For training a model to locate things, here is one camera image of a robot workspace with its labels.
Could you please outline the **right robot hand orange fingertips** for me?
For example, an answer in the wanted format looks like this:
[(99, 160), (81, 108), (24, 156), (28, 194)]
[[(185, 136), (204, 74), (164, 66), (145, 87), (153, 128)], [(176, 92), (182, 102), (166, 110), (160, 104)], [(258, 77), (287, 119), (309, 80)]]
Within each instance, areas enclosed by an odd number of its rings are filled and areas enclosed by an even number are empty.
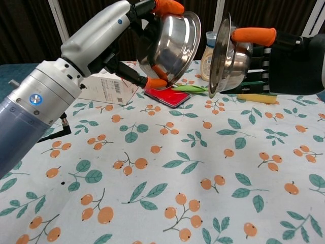
[(295, 36), (275, 28), (244, 27), (233, 31), (235, 42), (255, 44), (253, 55), (267, 65), (255, 80), (248, 77), (223, 94), (314, 95), (325, 90), (325, 34)]

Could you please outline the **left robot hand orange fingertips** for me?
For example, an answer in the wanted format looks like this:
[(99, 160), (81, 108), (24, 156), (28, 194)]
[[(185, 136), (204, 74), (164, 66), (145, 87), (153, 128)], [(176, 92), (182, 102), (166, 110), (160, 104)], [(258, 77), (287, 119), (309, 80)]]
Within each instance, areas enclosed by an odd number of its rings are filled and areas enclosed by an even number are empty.
[(117, 59), (118, 39), (138, 19), (167, 14), (182, 15), (184, 6), (175, 0), (142, 0), (131, 4), (120, 0), (93, 16), (61, 46), (61, 57), (78, 74), (68, 77), (80, 85), (83, 78), (106, 68), (142, 89), (165, 88), (166, 78), (143, 77)]

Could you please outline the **stainless steel bowl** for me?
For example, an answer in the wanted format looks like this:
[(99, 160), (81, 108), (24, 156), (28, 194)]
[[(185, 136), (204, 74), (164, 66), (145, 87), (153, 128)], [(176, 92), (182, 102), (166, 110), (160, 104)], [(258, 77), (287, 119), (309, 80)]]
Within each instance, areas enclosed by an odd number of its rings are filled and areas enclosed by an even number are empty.
[(217, 93), (238, 88), (248, 72), (253, 45), (249, 42), (236, 42), (231, 39), (237, 26), (231, 15), (222, 21), (217, 32), (215, 46), (211, 58), (209, 97)]
[(137, 61), (150, 78), (163, 79), (167, 87), (177, 83), (199, 47), (201, 22), (194, 12), (154, 17), (143, 30)]

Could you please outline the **floral tablecloth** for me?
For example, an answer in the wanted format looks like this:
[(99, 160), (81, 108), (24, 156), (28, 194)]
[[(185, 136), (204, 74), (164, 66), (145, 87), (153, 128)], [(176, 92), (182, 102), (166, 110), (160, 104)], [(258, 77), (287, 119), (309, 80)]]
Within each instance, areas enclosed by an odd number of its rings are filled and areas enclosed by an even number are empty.
[(77, 100), (71, 134), (0, 179), (0, 244), (325, 244), (325, 103), (139, 90)]

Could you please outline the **yellow green sponge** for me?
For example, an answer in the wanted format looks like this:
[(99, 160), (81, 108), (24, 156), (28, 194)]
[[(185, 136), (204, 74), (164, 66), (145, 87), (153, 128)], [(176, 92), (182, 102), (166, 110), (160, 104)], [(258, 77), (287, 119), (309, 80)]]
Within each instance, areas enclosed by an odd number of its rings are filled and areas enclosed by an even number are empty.
[(237, 99), (265, 103), (265, 104), (277, 104), (277, 96), (273, 96), (273, 95), (237, 94)]

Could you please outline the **white red cardboard box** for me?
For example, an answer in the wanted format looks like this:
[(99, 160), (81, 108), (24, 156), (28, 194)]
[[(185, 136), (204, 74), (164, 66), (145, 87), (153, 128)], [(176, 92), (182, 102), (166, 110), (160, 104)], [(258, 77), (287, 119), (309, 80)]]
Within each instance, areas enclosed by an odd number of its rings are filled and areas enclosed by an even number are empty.
[(136, 85), (110, 73), (91, 75), (81, 84), (85, 88), (79, 95), (80, 99), (117, 105), (126, 105), (138, 90)]

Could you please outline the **beige dressing bottle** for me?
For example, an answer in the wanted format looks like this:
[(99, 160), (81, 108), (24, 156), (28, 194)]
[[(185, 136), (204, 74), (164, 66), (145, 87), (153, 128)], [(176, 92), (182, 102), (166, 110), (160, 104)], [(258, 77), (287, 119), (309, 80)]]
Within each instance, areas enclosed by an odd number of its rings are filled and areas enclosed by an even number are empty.
[(201, 58), (201, 78), (204, 81), (209, 81), (210, 78), (210, 66), (212, 55), (216, 43), (217, 33), (216, 32), (206, 32), (206, 48)]

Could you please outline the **red ink pad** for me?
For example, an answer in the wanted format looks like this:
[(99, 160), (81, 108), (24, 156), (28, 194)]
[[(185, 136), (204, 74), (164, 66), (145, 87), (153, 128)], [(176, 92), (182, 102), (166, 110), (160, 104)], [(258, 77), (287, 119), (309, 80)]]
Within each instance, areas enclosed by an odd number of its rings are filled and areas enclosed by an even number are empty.
[(172, 90), (171, 88), (163, 90), (148, 89), (144, 91), (144, 94), (170, 108), (177, 108), (191, 98), (191, 94), (183, 91)]

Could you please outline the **pink artificial tulip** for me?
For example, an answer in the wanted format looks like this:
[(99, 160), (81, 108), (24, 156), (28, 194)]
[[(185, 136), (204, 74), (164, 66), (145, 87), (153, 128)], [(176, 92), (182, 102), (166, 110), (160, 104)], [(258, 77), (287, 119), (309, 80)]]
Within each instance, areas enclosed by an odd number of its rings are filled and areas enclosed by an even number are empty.
[(174, 86), (171, 89), (174, 91), (186, 92), (193, 95), (201, 95), (208, 92), (207, 88), (195, 86), (195, 85), (180, 85), (180, 86)]

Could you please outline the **white frame post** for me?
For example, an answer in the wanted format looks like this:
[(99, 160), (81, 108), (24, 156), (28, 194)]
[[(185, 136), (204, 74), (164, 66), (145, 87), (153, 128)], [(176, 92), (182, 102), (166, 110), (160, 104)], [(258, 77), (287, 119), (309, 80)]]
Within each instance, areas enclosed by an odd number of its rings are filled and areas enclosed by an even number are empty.
[(48, 0), (57, 30), (59, 32), (59, 36), (61, 41), (64, 43), (69, 39), (69, 33), (66, 26), (66, 22), (63, 17), (63, 13), (58, 0)]
[(320, 33), (325, 23), (325, 0), (317, 0), (302, 32), (303, 37), (311, 37)]
[(216, 33), (218, 32), (221, 22), (223, 20), (224, 5), (225, 5), (225, 0), (217, 0), (214, 25), (213, 25), (213, 31)]

